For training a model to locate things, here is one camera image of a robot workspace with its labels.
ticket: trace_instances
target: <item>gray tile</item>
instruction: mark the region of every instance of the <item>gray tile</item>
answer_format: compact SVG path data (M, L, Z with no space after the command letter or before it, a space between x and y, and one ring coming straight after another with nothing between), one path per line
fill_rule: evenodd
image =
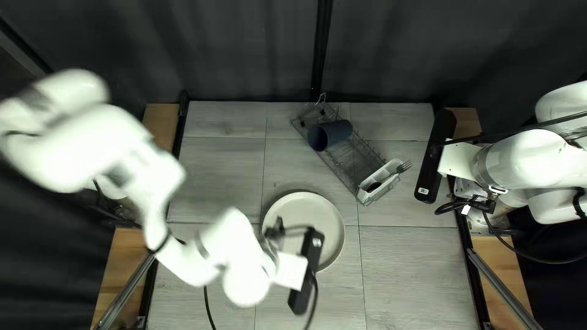
M339 210L344 224L357 224L355 197L304 140L267 139L263 214L278 198L295 190L324 196Z
M193 237L204 226L170 224L174 235L184 240ZM218 329L255 328L255 308L234 305L224 294L220 279L208 286L208 301ZM150 330L210 329L203 289L186 284L165 266L159 265L148 325Z
M455 228L359 230L369 330L477 329Z
M302 139L289 121L310 109L313 103L269 103L267 111L267 138L272 139ZM338 114L343 119L350 118L348 103L330 103L333 109L338 107Z
M192 101L185 137L265 137L267 102Z
M416 200L414 188L420 173L420 166L427 142L371 141L370 144L388 160L397 157L411 159L412 168L400 176L401 181L374 204L359 205L360 225L400 225L411 227L456 227L452 212L434 215L434 210L450 201L446 179L440 183L438 197L434 204Z
M429 103L351 103L350 114L367 140L428 141L434 123Z
M319 293L312 329L366 329L359 233L356 226L345 229L345 246L339 258L316 276ZM295 316L288 307L288 295L287 289L271 289L257 305L256 330L303 328L308 313Z
M168 222L211 223L235 206L259 223L265 139L186 137L180 162L187 178L171 201Z

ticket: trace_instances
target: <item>dark blue cup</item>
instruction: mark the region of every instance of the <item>dark blue cup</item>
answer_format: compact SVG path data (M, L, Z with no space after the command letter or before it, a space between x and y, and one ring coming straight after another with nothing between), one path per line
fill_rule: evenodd
M352 133L353 125L346 119L320 123L308 129L308 144L316 151L324 151L346 139Z

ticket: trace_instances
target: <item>wire dish rack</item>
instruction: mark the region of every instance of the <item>wire dish rack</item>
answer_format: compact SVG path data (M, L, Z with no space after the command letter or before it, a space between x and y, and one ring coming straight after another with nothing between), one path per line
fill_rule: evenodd
M338 107L332 109L326 103L325 93L320 95L320 99L316 104L308 104L306 108L300 116L289 121L306 141L308 128L312 125L342 120L338 115ZM357 198L357 193L360 189L359 184L386 164L386 160L381 158L380 153L371 147L369 142L365 141L355 129L346 140L316 153L355 198ZM367 200L362 201L359 198L357 200L363 206L368 206L389 192L398 181L399 177L395 182L389 184L377 194L370 196Z

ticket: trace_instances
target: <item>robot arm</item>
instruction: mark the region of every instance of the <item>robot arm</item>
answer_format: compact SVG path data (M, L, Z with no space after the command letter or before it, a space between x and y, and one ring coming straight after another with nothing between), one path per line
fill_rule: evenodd
M577 195L576 188L587 187L587 117L581 116L586 92L587 82L576 83L546 94L536 105L540 122L572 120L487 146L444 146L438 172L459 178L455 195L462 198L482 193L499 198L508 210L528 205L543 224L580 219L587 210L587 196Z
M185 172L134 117L107 100L104 81L84 70L43 79L0 103L0 152L48 190L72 193L100 177L127 195L143 215L147 248L190 285L222 274L224 292L241 307L262 300L273 283L301 289L308 260L263 249L236 208L186 244L173 238L165 209Z

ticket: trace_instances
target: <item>plate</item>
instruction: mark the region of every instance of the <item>plate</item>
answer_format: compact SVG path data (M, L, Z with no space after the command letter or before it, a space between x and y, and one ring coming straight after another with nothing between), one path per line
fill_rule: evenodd
M340 212L326 198L305 191L283 196L267 211L262 233L267 227L273 227L278 217L283 219L285 228L310 225L324 234L318 271L326 269L340 255L345 243L345 226ZM302 243L303 235L286 236L282 250L299 254Z

